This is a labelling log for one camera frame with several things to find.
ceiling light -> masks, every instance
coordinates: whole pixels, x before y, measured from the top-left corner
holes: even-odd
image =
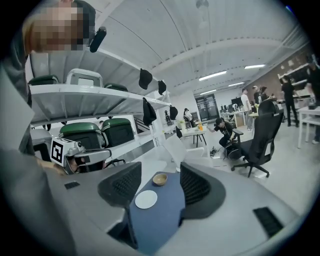
[[[234,83],[234,84],[230,84],[228,86],[237,86],[237,85],[243,85],[245,82],[237,82],[237,83]]]
[[[246,66],[246,67],[244,67],[244,69],[247,70],[247,69],[263,68],[264,66],[265,66],[265,64],[262,64],[262,65],[253,65],[253,66]]]
[[[227,71],[222,71],[222,72],[219,72],[219,73],[207,75],[207,76],[199,78],[199,81],[206,80],[206,79],[209,79],[209,78],[213,78],[213,77],[216,77],[216,76],[220,76],[220,75],[223,75],[225,73],[227,73]]]
[[[216,91],[216,89],[214,89],[214,90],[210,90],[210,91],[206,91],[206,92],[200,93],[200,95],[208,94],[208,93],[212,93],[212,92],[215,92],[215,91]]]

chair armrest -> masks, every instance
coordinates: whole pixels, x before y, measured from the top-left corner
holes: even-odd
[[[186,150],[186,155],[184,159],[188,158],[200,158],[204,154],[205,149],[203,147],[197,147]]]
[[[236,135],[244,135],[244,133],[238,129],[233,129],[232,130]]]

wooden bowl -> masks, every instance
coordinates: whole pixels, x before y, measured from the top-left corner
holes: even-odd
[[[158,186],[163,186],[164,184],[166,184],[167,179],[168,179],[168,176],[166,174],[159,173],[153,177],[152,181]]]

blue tabletop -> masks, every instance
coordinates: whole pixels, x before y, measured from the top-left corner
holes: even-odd
[[[138,251],[153,255],[178,230],[181,210],[185,208],[185,196],[180,186],[180,173],[165,173],[167,181],[163,186],[153,183],[153,177],[141,189],[152,190],[157,194],[156,203],[149,209],[136,206],[134,197],[130,204],[133,231],[138,243]]]

brown wall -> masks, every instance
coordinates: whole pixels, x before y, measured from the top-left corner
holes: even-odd
[[[254,91],[252,89],[253,86],[258,86],[258,88],[261,88],[263,86],[267,87],[267,95],[271,96],[271,94],[274,94],[276,98],[282,99],[281,94],[281,84],[278,79],[278,74],[283,75],[287,71],[289,71],[290,67],[288,64],[288,61],[292,60],[294,63],[294,66],[291,67],[292,70],[298,68],[299,66],[306,63],[306,55],[313,54],[312,48],[309,44],[292,54],[290,57],[288,57],[285,61],[283,61],[281,64],[275,66],[272,70],[270,70],[268,73],[264,74],[260,78],[258,78],[256,81],[250,83],[246,86],[246,89],[248,90],[248,98],[250,101],[254,101]]]

